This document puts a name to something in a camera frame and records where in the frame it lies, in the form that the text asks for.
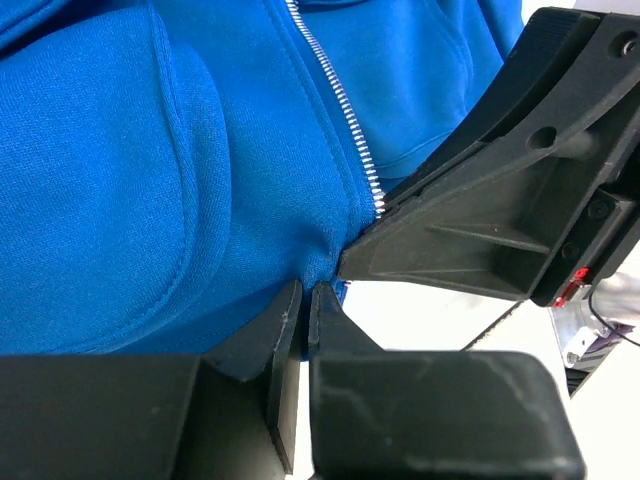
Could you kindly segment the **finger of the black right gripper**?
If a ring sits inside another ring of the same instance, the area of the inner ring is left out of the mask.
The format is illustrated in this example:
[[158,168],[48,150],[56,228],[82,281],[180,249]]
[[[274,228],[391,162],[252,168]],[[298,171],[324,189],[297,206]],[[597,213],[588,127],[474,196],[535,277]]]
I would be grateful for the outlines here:
[[560,306],[638,238],[639,20],[541,9],[339,275]]

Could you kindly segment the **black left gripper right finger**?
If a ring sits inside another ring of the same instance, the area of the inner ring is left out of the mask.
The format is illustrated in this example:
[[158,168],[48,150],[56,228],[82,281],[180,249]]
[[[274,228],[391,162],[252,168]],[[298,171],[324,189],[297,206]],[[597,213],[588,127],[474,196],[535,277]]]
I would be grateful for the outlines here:
[[510,351],[387,351],[326,282],[309,314],[319,479],[582,479],[556,383]]

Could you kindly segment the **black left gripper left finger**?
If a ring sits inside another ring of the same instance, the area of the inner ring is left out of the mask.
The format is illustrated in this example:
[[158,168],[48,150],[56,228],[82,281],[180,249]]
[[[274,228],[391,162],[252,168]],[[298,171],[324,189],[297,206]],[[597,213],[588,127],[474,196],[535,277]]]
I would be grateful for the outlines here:
[[219,374],[257,386],[262,420],[286,474],[295,458],[302,299],[300,281],[285,283],[262,313],[204,355]]

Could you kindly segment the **blue zip-up jacket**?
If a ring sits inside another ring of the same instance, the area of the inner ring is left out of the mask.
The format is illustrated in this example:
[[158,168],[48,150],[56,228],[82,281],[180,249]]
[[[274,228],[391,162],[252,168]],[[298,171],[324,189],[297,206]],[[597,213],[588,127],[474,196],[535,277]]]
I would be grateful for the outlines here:
[[518,1],[5,1],[1,351],[202,353],[334,282]]

